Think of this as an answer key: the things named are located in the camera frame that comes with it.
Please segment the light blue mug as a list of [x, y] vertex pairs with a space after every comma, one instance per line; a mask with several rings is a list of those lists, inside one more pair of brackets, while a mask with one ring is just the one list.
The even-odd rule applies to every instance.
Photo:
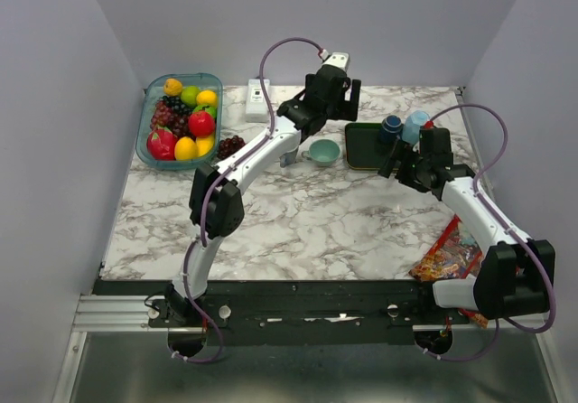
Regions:
[[419, 142], [421, 127], [430, 120], [430, 116], [423, 110], [416, 110], [410, 114], [403, 126], [401, 140], [409, 145], [416, 145]]

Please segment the grey-blue mug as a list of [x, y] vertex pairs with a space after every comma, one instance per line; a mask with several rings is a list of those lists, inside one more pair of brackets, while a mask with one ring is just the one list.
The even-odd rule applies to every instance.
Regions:
[[299, 148], [296, 147], [295, 149], [282, 154], [279, 158], [279, 165], [281, 168], [288, 167], [291, 164], [295, 163], [296, 156], [298, 154]]

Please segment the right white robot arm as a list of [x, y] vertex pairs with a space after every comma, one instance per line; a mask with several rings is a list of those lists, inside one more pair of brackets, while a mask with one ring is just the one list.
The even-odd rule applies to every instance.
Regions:
[[448, 308], [479, 312], [488, 319], [555, 310], [552, 244], [517, 228], [479, 187], [472, 169], [454, 162], [448, 129], [422, 129], [417, 148], [397, 140], [378, 173], [443, 202], [484, 257], [477, 276], [436, 281], [432, 292], [416, 299], [422, 321], [436, 323]]

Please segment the teal green cup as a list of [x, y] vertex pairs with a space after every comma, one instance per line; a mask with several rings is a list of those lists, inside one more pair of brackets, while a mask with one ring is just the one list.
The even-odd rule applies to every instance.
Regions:
[[340, 146], [333, 140], [320, 139], [312, 142], [302, 151], [302, 158], [319, 167], [329, 167], [340, 158]]

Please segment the dark blue mug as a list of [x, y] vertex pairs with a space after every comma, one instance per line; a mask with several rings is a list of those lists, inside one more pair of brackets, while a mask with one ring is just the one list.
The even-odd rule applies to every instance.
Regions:
[[396, 115], [388, 115], [381, 122], [381, 127], [378, 132], [378, 141], [382, 144], [394, 143], [401, 131], [403, 130], [403, 122], [400, 117]]

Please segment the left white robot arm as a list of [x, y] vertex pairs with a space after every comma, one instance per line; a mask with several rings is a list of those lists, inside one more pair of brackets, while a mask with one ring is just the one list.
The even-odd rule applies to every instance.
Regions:
[[185, 252], [181, 276], [164, 294], [177, 324], [189, 326], [199, 319], [196, 299], [208, 288], [220, 244], [245, 216], [243, 194], [248, 186], [274, 161], [287, 164], [329, 120], [355, 121], [360, 88], [361, 81], [350, 79], [343, 69], [323, 65], [306, 76], [301, 92], [280, 104], [271, 125], [256, 138], [220, 163], [203, 163], [196, 169], [189, 200], [194, 238]]

